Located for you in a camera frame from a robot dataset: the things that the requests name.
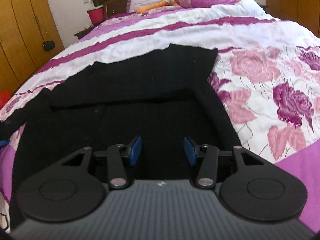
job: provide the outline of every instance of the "nightstand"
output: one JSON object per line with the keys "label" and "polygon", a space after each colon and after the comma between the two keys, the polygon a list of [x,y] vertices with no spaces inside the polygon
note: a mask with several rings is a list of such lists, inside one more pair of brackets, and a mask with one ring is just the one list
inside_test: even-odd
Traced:
{"label": "nightstand", "polygon": [[76,33],[74,36],[78,37],[78,40],[82,39],[84,36],[89,34],[95,27],[97,27],[99,24],[91,25],[89,27],[84,28],[83,30]]}
{"label": "nightstand", "polygon": [[267,12],[267,8],[268,8],[267,5],[263,5],[263,4],[259,4],[259,3],[257,3],[257,4],[260,5],[260,7],[261,7],[266,13],[268,13],[268,12]]}

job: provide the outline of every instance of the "purple stripe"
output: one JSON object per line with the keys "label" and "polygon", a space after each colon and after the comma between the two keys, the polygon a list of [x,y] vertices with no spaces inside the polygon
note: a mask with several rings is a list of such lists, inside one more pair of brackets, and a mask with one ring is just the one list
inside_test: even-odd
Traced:
{"label": "purple stripe", "polygon": [[226,49],[219,49],[219,53],[227,53],[233,49],[243,49],[243,48],[235,48],[235,47],[229,47],[229,48],[226,48]]}
{"label": "purple stripe", "polygon": [[177,10],[179,11],[187,11],[187,10],[193,10],[194,8],[179,8],[176,10],[166,10],[166,11],[162,11],[159,13],[154,13],[154,14],[150,14],[150,15],[139,15],[139,17],[135,17],[133,19],[127,19],[124,20],[122,22],[118,22],[118,23],[114,23],[112,25],[99,25],[97,28],[95,28],[94,30],[92,30],[88,35],[84,36],[81,40],[77,41],[76,43],[79,43],[81,41],[87,41],[87,40],[91,40],[94,37],[98,37],[100,35],[109,33],[111,31],[115,31],[115,30],[119,30],[123,27],[127,27],[127,26],[131,26],[134,25],[142,20],[146,20],[146,19],[154,19],[154,18],[158,18],[162,15],[167,15],[167,14],[172,14],[172,13],[176,13]]}
{"label": "purple stripe", "polygon": [[125,16],[129,16],[129,15],[132,15],[132,14],[135,14],[136,12],[131,12],[131,13],[119,13],[119,14],[116,14],[116,15],[113,15],[111,17],[109,17],[107,19],[108,20],[111,20],[111,19],[114,19],[114,18],[120,18],[120,17],[125,17]]}
{"label": "purple stripe", "polygon": [[304,49],[305,51],[308,51],[310,49],[320,48],[320,46],[314,46],[314,47],[309,46],[306,49],[304,47],[302,47],[302,46],[297,46],[297,48]]}
{"label": "purple stripe", "polygon": [[308,191],[308,200],[300,216],[312,231],[320,230],[320,140],[276,166],[300,179]]}
{"label": "purple stripe", "polygon": [[7,203],[11,198],[12,168],[16,152],[11,145],[0,150],[0,192]]}
{"label": "purple stripe", "polygon": [[165,26],[162,28],[133,31],[130,33],[125,33],[123,35],[118,35],[116,37],[110,38],[110,39],[103,41],[101,43],[98,42],[92,46],[89,46],[89,47],[82,49],[80,51],[76,51],[76,52],[69,54],[65,57],[52,59],[40,71],[43,72],[43,71],[46,71],[50,68],[56,67],[60,64],[70,62],[76,58],[83,57],[87,54],[103,50],[104,48],[106,48],[110,44],[114,44],[114,43],[117,43],[120,41],[127,41],[127,40],[137,38],[137,37],[152,35],[158,31],[161,31],[161,30],[174,31],[174,30],[177,30],[177,29],[180,29],[183,27],[187,27],[187,26],[201,26],[201,25],[213,25],[213,24],[217,24],[217,25],[231,24],[232,26],[234,26],[234,25],[241,25],[241,24],[242,25],[249,25],[249,24],[255,24],[255,23],[271,23],[271,22],[275,22],[275,21],[276,20],[274,20],[274,19],[272,19],[272,20],[259,20],[254,17],[224,17],[224,18],[221,18],[218,20],[212,20],[212,21],[201,22],[201,23],[196,23],[196,24],[188,24],[185,22],[178,22],[178,23],[168,25],[168,26]]}
{"label": "purple stripe", "polygon": [[50,83],[47,83],[47,84],[44,84],[44,85],[40,85],[40,86],[36,87],[35,89],[33,89],[32,91],[31,91],[31,90],[28,90],[28,91],[23,92],[23,93],[14,94],[14,96],[24,95],[24,94],[26,94],[26,93],[32,94],[32,93],[33,93],[35,90],[37,90],[38,88],[45,87],[45,86],[49,86],[49,85],[52,85],[52,84],[55,84],[55,83],[61,84],[61,83],[63,83],[63,82],[65,82],[65,80],[53,81],[53,82],[50,82]]}

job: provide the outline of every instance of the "red object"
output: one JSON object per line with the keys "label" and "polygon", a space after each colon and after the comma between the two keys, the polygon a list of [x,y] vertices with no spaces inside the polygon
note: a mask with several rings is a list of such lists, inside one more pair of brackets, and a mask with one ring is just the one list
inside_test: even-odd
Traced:
{"label": "red object", "polygon": [[90,20],[92,21],[92,24],[98,24],[102,23],[104,20],[103,17],[103,5],[97,6],[93,9],[90,9],[87,11],[89,14]]}
{"label": "red object", "polygon": [[4,91],[0,94],[0,109],[10,100],[11,96],[8,91]]}

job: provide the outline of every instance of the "wooden cabinet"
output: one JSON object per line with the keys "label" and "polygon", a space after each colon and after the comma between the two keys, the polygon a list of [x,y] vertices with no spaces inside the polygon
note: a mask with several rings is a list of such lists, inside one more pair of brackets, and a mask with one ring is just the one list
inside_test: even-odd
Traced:
{"label": "wooden cabinet", "polygon": [[23,83],[36,67],[21,37],[11,0],[0,0],[0,43],[10,66],[20,83]]}
{"label": "wooden cabinet", "polygon": [[7,90],[10,94],[13,94],[20,84],[4,55],[2,47],[0,47],[0,73],[0,91]]}
{"label": "wooden cabinet", "polygon": [[38,27],[30,0],[11,0],[13,11],[27,50],[38,69],[51,56],[43,49],[44,39]]}
{"label": "wooden cabinet", "polygon": [[280,0],[266,0],[267,12],[275,18],[281,18]]}
{"label": "wooden cabinet", "polygon": [[281,18],[296,22],[298,20],[298,0],[280,0]]}
{"label": "wooden cabinet", "polygon": [[298,0],[298,23],[315,36],[319,32],[320,0]]}
{"label": "wooden cabinet", "polygon": [[266,5],[272,16],[298,22],[320,37],[320,0],[266,0]]}
{"label": "wooden cabinet", "polygon": [[56,47],[50,50],[50,54],[53,57],[61,52],[64,47],[57,31],[57,27],[53,21],[48,1],[31,0],[31,4],[44,41],[53,40],[56,44]]}
{"label": "wooden cabinet", "polygon": [[[47,0],[0,0],[0,93],[14,93],[64,49]],[[56,47],[45,51],[44,41]]]}

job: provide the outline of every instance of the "black device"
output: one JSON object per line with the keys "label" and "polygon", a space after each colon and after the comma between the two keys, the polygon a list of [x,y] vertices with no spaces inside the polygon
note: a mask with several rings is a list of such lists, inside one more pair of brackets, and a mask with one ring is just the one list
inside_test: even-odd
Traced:
{"label": "black device", "polygon": [[[132,180],[125,166],[142,139],[106,151],[84,147],[25,180],[17,200],[28,218],[16,240],[311,239],[299,222],[307,200],[301,181],[249,150],[232,152],[183,141],[193,180]],[[92,174],[106,166],[107,183]]]}
{"label": "black device", "polygon": [[56,47],[56,44],[54,43],[54,41],[45,41],[43,43],[43,47],[45,51],[54,49]]}

